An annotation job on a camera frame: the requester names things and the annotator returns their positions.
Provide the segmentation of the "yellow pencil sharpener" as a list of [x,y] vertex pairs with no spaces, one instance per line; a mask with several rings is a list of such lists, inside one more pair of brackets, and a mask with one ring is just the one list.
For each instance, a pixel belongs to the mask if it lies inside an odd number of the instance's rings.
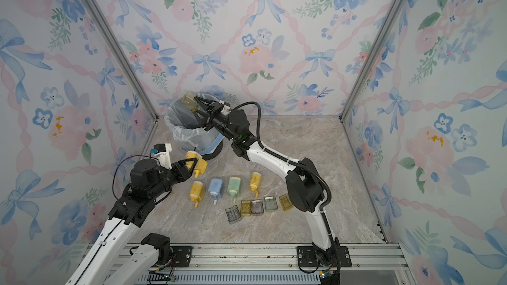
[[202,202],[205,192],[206,189],[201,181],[193,181],[189,197],[195,208],[198,208],[199,203]]
[[260,193],[261,186],[261,174],[259,172],[253,172],[250,179],[249,189],[255,195],[257,199]]
[[203,159],[202,155],[190,150],[186,153],[186,166],[194,175],[194,178],[198,178],[200,175],[205,174],[208,162]]

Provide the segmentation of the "blue pencil sharpener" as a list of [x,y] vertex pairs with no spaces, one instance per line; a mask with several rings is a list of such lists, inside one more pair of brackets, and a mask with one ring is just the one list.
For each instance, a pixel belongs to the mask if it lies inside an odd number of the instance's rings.
[[208,188],[208,194],[213,200],[213,204],[216,205],[218,200],[223,197],[224,183],[222,179],[213,178]]

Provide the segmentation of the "green pencil sharpener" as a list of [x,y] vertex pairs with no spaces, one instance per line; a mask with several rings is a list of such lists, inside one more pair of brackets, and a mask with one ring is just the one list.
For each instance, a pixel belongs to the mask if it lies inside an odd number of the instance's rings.
[[234,203],[236,203],[236,199],[240,195],[241,182],[241,179],[235,176],[230,177],[228,180],[227,193]]

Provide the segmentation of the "dark shavings tray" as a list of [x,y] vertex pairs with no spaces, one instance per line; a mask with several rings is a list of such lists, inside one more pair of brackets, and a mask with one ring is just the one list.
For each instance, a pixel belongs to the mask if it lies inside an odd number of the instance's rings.
[[242,215],[241,215],[240,210],[237,205],[234,205],[230,208],[226,208],[225,212],[226,212],[229,224],[237,223],[239,220],[242,219]]

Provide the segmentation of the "yellow transparent shavings tray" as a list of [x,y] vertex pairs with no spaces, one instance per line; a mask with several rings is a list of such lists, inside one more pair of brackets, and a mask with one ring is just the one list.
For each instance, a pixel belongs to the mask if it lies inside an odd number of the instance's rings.
[[240,214],[241,214],[241,216],[251,216],[252,215],[252,201],[251,200],[242,200],[240,202]]

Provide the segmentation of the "clear blue sharpener tray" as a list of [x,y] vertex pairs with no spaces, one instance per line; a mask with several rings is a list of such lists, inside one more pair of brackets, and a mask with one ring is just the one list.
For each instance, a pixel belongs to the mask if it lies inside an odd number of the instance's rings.
[[261,199],[252,200],[251,213],[253,216],[260,216],[264,214],[264,202]]

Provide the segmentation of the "green transparent shavings tray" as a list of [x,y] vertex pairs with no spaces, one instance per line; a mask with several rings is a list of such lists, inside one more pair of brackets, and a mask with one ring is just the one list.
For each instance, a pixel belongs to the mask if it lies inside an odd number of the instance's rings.
[[264,198],[265,211],[272,212],[278,210],[276,196],[266,196]]

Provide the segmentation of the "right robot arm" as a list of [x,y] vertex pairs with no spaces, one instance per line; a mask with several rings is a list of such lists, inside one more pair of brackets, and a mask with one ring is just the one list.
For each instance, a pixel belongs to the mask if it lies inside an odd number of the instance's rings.
[[309,158],[297,160],[265,145],[261,140],[261,105],[245,102],[235,108],[220,100],[191,96],[190,109],[206,130],[217,130],[231,141],[236,156],[255,162],[285,180],[290,202],[305,214],[317,258],[325,266],[341,268],[339,240],[331,228],[326,207],[330,187]]

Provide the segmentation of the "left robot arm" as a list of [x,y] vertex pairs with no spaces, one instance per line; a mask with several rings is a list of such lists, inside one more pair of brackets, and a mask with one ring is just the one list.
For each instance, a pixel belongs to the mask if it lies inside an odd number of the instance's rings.
[[170,238],[150,233],[126,263],[116,272],[111,271],[129,240],[155,209],[158,199],[170,194],[176,184],[190,179],[197,164],[197,158],[179,160],[168,167],[154,157],[138,161],[131,171],[130,184],[114,203],[102,232],[67,283],[135,284],[151,267],[171,266],[178,256]]

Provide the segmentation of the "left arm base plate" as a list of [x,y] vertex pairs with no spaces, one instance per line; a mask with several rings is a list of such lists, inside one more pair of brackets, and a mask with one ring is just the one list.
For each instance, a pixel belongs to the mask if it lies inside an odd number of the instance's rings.
[[140,245],[130,250],[132,259],[150,267],[189,267],[193,248],[189,245]]

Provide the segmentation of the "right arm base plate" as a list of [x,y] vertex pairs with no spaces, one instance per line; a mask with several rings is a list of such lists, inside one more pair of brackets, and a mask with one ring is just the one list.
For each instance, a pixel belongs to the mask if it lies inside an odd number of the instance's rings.
[[336,267],[336,261],[340,262],[341,267],[352,267],[351,256],[349,249],[345,246],[340,246],[337,250],[338,259],[336,259],[335,252],[330,249],[329,251],[321,251],[314,245],[300,245],[296,247],[297,250],[297,263],[301,268],[316,268],[318,265],[328,268],[332,265]]

